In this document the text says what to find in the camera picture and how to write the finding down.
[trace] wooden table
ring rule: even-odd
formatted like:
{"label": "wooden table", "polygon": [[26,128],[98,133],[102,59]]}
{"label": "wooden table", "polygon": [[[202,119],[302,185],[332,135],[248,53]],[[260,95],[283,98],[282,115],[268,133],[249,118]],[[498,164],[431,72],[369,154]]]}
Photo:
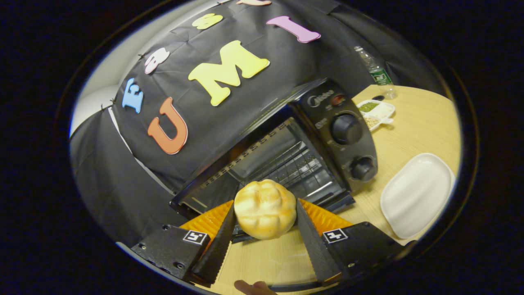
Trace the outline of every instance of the wooden table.
{"label": "wooden table", "polygon": [[[395,105],[392,125],[381,125],[373,131],[378,157],[378,174],[354,195],[355,204],[339,216],[356,224],[371,222],[402,245],[419,239],[426,227],[411,239],[400,239],[393,233],[380,209],[380,195],[389,180],[414,156],[433,153],[440,157],[456,175],[461,158],[460,128],[453,103],[433,92],[396,86],[398,97],[387,102]],[[371,85],[353,98],[353,102],[380,95]],[[290,284],[316,281],[308,252],[297,227],[278,239],[246,241],[232,244],[224,264],[211,288],[219,294],[241,294],[233,282],[248,283],[263,280],[270,284]],[[313,291],[285,294],[310,294]]]}

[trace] green beans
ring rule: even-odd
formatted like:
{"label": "green beans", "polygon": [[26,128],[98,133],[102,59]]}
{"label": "green beans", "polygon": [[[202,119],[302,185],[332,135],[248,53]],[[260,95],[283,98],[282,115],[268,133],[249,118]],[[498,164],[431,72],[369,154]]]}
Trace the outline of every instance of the green beans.
{"label": "green beans", "polygon": [[362,105],[358,109],[363,111],[363,112],[369,112],[370,110],[374,109],[376,106],[378,106],[377,103],[368,102],[368,103]]}

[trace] white sectioned dish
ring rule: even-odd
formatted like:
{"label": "white sectioned dish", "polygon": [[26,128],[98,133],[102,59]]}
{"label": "white sectioned dish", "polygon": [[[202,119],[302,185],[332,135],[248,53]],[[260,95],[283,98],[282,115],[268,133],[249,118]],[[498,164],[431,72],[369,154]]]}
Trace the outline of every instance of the white sectioned dish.
{"label": "white sectioned dish", "polygon": [[372,100],[372,99],[362,101],[361,103],[357,104],[357,108],[360,108],[361,106],[363,106],[364,104],[368,102],[376,103],[378,104],[378,106],[374,107],[369,112],[361,111],[362,115],[369,114],[379,119],[385,119],[385,118],[391,117],[391,115],[393,115],[393,113],[395,112],[395,106],[392,105],[391,103],[387,103],[387,102],[383,102],[379,100]]}
{"label": "white sectioned dish", "polygon": [[393,123],[393,121],[394,121],[394,120],[391,119],[391,118],[383,118],[383,119],[380,119],[380,118],[375,117],[375,116],[370,115],[370,114],[365,114],[365,115],[363,115],[363,117],[364,117],[364,118],[372,118],[372,119],[378,120],[378,123],[376,123],[375,125],[369,127],[369,130],[370,130],[370,131],[373,131],[373,130],[377,129],[377,128],[380,126],[380,124],[391,124],[391,123]]}
{"label": "white sectioned dish", "polygon": [[444,208],[455,175],[439,157],[412,158],[384,187],[380,208],[395,234],[407,239],[423,230]]}

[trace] oven door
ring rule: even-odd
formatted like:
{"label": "oven door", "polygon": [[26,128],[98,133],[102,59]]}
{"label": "oven door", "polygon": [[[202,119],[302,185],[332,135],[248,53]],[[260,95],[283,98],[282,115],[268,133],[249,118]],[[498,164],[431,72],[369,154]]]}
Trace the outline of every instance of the oven door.
{"label": "oven door", "polygon": [[346,191],[297,124],[286,119],[182,200],[202,214],[235,198],[252,181],[271,179],[314,204]]}

